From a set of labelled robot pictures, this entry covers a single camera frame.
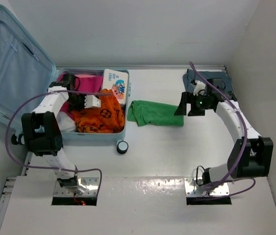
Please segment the orange patterned towel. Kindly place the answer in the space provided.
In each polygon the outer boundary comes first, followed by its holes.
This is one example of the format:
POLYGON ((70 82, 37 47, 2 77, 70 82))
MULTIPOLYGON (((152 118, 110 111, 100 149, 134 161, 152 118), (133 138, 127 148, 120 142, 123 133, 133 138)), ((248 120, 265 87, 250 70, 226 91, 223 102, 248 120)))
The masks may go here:
POLYGON ((100 108, 72 111, 78 132, 111 134, 124 129, 125 116, 112 90, 103 89, 100 93, 100 108))

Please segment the magenta pants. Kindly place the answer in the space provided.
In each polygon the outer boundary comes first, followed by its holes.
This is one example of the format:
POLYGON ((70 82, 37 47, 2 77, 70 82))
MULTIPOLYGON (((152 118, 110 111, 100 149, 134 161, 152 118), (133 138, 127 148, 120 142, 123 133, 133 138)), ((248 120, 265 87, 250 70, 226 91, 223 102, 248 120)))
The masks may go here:
MULTIPOLYGON (((97 93, 101 89, 103 77, 99 75, 89 75, 89 74, 76 74, 75 75, 75 90, 87 93, 97 93)), ((66 113, 72 120, 74 116, 72 115, 72 110, 75 108, 70 108, 68 102, 65 102, 61 107, 60 111, 66 113)))

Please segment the white drawstring bag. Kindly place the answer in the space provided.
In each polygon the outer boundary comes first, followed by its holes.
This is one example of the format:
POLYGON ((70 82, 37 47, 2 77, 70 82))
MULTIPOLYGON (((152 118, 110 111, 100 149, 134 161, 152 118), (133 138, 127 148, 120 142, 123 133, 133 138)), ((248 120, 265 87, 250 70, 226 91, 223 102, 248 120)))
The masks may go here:
POLYGON ((60 111, 56 117, 56 121, 61 132, 75 132, 75 121, 72 120, 65 112, 60 111))

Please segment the green towel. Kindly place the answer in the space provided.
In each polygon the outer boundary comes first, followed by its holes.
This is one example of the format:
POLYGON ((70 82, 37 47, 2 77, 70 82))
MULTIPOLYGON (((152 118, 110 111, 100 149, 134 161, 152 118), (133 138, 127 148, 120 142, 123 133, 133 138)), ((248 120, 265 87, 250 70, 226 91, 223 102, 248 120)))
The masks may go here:
POLYGON ((175 105, 134 100, 128 108, 127 120, 135 122, 139 127, 146 125, 182 127, 184 117, 175 116, 176 110, 175 105))

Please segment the grey blue cloth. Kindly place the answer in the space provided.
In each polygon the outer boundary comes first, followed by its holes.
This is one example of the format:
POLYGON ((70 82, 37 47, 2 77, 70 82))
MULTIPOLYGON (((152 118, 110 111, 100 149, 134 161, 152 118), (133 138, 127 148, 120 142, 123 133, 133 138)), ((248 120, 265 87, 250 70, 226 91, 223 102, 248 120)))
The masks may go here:
MULTIPOLYGON (((212 78, 221 78, 223 80, 223 84, 225 85, 225 92, 233 92, 233 86, 231 78, 225 73, 221 71, 200 71, 200 74, 207 80, 212 78)), ((182 81, 185 87, 186 92, 193 92, 194 86, 191 84, 191 81, 199 80, 201 82, 204 82, 203 79, 201 79, 199 76, 195 75, 194 71, 191 69, 188 69, 187 72, 183 75, 182 81)))

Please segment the white first aid case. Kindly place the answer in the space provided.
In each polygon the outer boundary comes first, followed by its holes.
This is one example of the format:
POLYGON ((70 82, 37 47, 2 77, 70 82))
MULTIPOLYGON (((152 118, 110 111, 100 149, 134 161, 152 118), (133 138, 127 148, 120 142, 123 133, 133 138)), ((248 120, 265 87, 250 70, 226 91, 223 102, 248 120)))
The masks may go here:
POLYGON ((111 90, 121 106, 126 105, 128 73, 105 69, 103 72, 102 89, 111 90))

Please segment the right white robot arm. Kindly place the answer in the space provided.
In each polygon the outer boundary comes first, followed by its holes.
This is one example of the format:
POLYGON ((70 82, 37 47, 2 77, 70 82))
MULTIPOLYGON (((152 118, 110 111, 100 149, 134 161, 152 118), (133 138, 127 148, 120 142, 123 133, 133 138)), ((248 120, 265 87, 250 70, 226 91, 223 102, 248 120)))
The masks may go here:
POLYGON ((224 122, 234 142, 225 164, 204 170, 202 186, 213 189, 226 180, 267 177, 274 148, 272 139, 263 137, 251 126, 240 110, 235 94, 226 91, 221 79, 211 78, 207 83, 192 80, 190 83, 194 88, 182 93, 174 115, 198 117, 213 110, 224 122))

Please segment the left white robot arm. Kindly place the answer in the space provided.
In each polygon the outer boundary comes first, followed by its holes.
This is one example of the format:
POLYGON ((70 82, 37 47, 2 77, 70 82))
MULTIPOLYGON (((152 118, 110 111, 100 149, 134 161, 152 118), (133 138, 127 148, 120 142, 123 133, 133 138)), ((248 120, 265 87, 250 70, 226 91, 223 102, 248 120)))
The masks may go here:
POLYGON ((62 188, 78 193, 86 189, 81 183, 77 168, 66 157, 63 139, 56 117, 65 102, 73 110, 84 108, 85 96, 68 91, 77 91, 79 79, 67 73, 59 82, 52 82, 48 88, 49 95, 30 113, 22 115, 21 122, 25 146, 29 151, 43 159, 54 168, 57 181, 62 188))

